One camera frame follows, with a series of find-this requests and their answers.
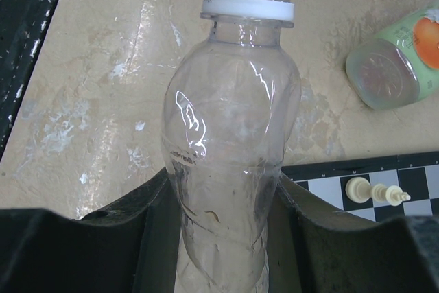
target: bottle neck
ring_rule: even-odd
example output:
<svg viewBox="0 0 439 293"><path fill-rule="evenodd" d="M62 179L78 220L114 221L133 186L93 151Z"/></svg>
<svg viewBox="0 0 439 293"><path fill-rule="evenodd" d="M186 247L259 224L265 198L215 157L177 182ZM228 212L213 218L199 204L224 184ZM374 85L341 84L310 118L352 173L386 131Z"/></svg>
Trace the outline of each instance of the bottle neck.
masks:
<svg viewBox="0 0 439 293"><path fill-rule="evenodd" d="M279 47L281 29L251 23L213 21L209 40L251 47Z"/></svg>

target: chess piece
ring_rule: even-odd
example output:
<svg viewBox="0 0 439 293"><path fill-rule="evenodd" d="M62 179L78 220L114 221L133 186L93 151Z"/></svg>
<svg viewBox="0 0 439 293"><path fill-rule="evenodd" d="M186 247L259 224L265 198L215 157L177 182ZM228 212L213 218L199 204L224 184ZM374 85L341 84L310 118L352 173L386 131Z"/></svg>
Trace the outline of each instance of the chess piece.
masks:
<svg viewBox="0 0 439 293"><path fill-rule="evenodd" d="M376 202L388 202L392 206L410 200L410 195L397 185L386 187L378 184L372 187L365 178L350 179L346 185L346 195L359 204L367 202L369 198Z"/></svg>

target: chessboard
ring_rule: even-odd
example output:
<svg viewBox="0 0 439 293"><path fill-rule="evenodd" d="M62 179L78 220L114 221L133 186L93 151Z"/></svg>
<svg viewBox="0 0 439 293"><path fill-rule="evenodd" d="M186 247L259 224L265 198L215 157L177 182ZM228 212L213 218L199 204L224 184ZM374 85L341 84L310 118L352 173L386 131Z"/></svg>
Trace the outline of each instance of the chessboard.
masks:
<svg viewBox="0 0 439 293"><path fill-rule="evenodd" d="M288 166L283 172L329 204L375 222L398 215L439 215L439 152ZM396 207L371 199L357 204L345 192L354 177L372 186L398 185L412 199Z"/></svg>

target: black square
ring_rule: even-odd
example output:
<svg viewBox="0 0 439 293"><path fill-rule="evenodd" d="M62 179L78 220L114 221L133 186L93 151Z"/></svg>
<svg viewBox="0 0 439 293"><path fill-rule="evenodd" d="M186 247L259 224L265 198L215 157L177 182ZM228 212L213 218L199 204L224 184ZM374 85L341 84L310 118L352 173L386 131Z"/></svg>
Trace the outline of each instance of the black square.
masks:
<svg viewBox="0 0 439 293"><path fill-rule="evenodd" d="M377 222L383 222L389 218L393 218L394 216L404 215L404 206L382 206L374 208L375 212L375 220Z"/></svg>
<svg viewBox="0 0 439 293"><path fill-rule="evenodd" d="M367 202L359 204L357 202L353 202L352 200L350 200L349 197L346 195L346 185L348 184L349 180L352 178L365 178L367 181L370 182L369 174L345 176L343 178L340 178L340 183L342 184L343 209L345 211L355 211L357 209L373 208L372 199L369 199Z"/></svg>
<svg viewBox="0 0 439 293"><path fill-rule="evenodd" d="M296 182L298 185L300 185L302 188L305 188L306 190L309 191L309 185L308 185L308 181L300 181L300 182Z"/></svg>
<svg viewBox="0 0 439 293"><path fill-rule="evenodd" d="M439 198L431 199L430 203L433 215L439 215Z"/></svg>
<svg viewBox="0 0 439 293"><path fill-rule="evenodd" d="M398 180L399 187L412 198L410 201L415 202L430 198L424 168L399 170Z"/></svg>

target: plastic bottle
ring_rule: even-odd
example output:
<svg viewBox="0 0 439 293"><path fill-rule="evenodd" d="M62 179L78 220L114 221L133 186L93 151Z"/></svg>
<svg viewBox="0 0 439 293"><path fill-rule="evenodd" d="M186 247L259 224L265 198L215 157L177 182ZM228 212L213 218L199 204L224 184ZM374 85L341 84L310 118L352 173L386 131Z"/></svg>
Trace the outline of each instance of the plastic bottle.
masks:
<svg viewBox="0 0 439 293"><path fill-rule="evenodd" d="M254 292L265 265L263 232L300 101L297 67L280 46L293 11L290 0L204 0L209 37L165 95L165 165L187 253L212 292Z"/></svg>
<svg viewBox="0 0 439 293"><path fill-rule="evenodd" d="M346 72L375 110L420 101L439 87L439 0L352 51Z"/></svg>

